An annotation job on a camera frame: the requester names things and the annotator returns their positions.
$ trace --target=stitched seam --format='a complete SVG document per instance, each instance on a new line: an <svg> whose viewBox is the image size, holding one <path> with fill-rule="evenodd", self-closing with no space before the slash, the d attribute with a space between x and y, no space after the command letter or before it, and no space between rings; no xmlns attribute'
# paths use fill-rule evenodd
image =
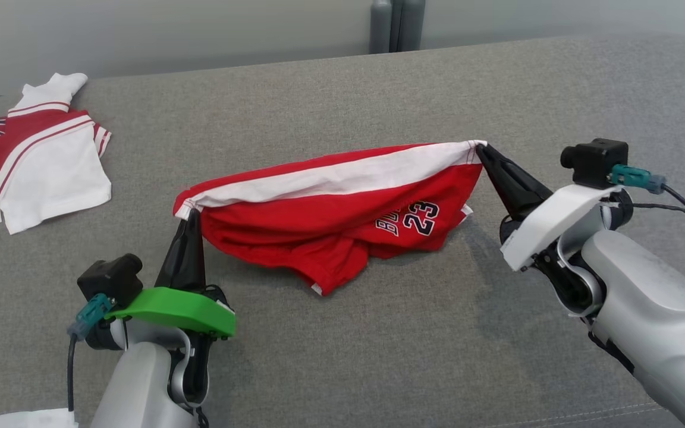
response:
<svg viewBox="0 0 685 428"><path fill-rule="evenodd" d="M600 413L605 413L605 412L610 412L610 411L621 411L623 409L632 409L633 407L649 406L649 404L654 404L654 402L649 402L649 403L644 403L644 404L633 404L631 406L614 407L612 409L605 409L603 411L592 411L592 412L585 412L585 413L578 413L578 414L568 414L565 416L545 417L543 419L524 420L522 422L502 423L500 425L487 425L487 426L483 426L482 428L500 428L500 426L512 426L512 425L522 425L523 423L546 422L549 420L565 419L568 417L586 416L589 414L600 414Z"/></svg>
<svg viewBox="0 0 685 428"><path fill-rule="evenodd" d="M547 426L559 426L559 425L566 425L567 423L589 422L592 420L609 419L611 417L626 416L629 414L640 414L640 413L645 413L645 412L653 412L653 411L661 411L661 410L664 410L664 409L662 407L655 407L653 409L644 409L643 411L634 411L634 412L627 412L627 413L621 413L621 414L612 414L612 415L608 415L608 416L594 417L592 419L570 420L568 422L550 423L549 425L538 425L538 426L535 426L533 428L547 428Z"/></svg>

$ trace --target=red and white shirt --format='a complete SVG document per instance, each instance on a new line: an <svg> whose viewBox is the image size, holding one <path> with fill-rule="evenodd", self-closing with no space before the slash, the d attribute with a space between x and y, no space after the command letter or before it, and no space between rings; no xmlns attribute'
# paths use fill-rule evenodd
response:
<svg viewBox="0 0 685 428"><path fill-rule="evenodd" d="M174 215L201 211L202 235L242 260L296 271L320 295L369 256L438 250L465 205L484 141L412 144L329 155L203 182Z"/></svg>
<svg viewBox="0 0 685 428"><path fill-rule="evenodd" d="M87 209L111 198L99 157L111 133L85 111L71 111L86 75L55 74L26 85L0 118L0 209L11 234L44 219Z"/></svg>

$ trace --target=red stripe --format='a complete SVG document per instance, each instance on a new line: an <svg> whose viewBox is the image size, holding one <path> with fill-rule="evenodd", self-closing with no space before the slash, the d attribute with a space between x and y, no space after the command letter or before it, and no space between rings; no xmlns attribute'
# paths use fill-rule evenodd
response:
<svg viewBox="0 0 685 428"><path fill-rule="evenodd" d="M107 133L109 131L105 130L105 133L102 135L102 140L100 141L100 152L99 155L101 156L104 153L104 143L107 141Z"/></svg>
<svg viewBox="0 0 685 428"><path fill-rule="evenodd" d="M9 112L10 113L17 113L17 112L21 112L21 111L26 111L26 109L37 108L38 106L46 106L46 105L63 105L63 106L66 106L66 108L70 108L70 105L68 103L63 103L61 101L49 101L48 103L41 103L40 105L35 105L35 106L27 106L26 108L11 109Z"/></svg>
<svg viewBox="0 0 685 428"><path fill-rule="evenodd" d="M81 124L73 125L72 127L65 128L64 130L59 130L55 133L49 134L48 136L44 136L42 138L39 138L38 140L34 141L33 143L28 144L28 146L25 148L25 150L23 150L19 155L17 155L16 159L12 163L12 166L10 167L10 170L7 172L7 176L3 180L2 186L0 186L0 195L2 194L2 190L5 188L5 185L7 184L7 181L9 179L10 175L12 174L12 171L14 170L14 167L17 165L17 162L20 160L20 158L23 157L23 155L25 154L25 152L28 151L28 149L33 147L34 144L38 143L39 141L44 141L45 139L54 137L58 134L64 133L65 131L72 130L73 128L79 127L80 125L88 124L88 122L91 122L91 121L92 121L91 119L84 120L83 122L81 122Z"/></svg>

